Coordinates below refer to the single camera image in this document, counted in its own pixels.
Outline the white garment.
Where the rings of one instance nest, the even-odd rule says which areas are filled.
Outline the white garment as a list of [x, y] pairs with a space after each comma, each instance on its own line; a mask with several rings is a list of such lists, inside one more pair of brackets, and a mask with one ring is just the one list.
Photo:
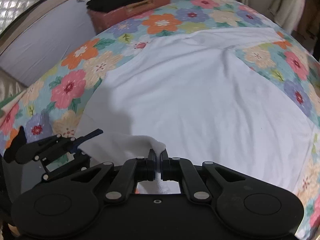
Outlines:
[[81, 149], [116, 165], [167, 151], [294, 191], [316, 128], [235, 54], [277, 40], [272, 28], [244, 27], [153, 39], [91, 96], [76, 136], [103, 133]]

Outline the floral quilt bedspread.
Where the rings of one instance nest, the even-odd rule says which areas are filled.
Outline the floral quilt bedspread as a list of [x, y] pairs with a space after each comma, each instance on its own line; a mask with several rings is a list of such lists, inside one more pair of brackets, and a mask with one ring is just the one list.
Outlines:
[[234, 0], [181, 0], [129, 18], [74, 49], [23, 95], [1, 120], [1, 151], [25, 127], [29, 139], [71, 137], [108, 70], [126, 63], [154, 38], [215, 28], [271, 27], [280, 41], [240, 49], [239, 59], [283, 90], [319, 124], [319, 63], [287, 31]]

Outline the red suitcase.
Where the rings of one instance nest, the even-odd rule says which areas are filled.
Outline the red suitcase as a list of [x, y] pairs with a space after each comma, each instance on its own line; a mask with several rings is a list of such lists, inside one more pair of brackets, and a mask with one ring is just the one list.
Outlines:
[[140, 19], [149, 16], [155, 9], [167, 5], [171, 0], [144, 0], [120, 7], [111, 12], [98, 12], [87, 9], [97, 34], [129, 18]]

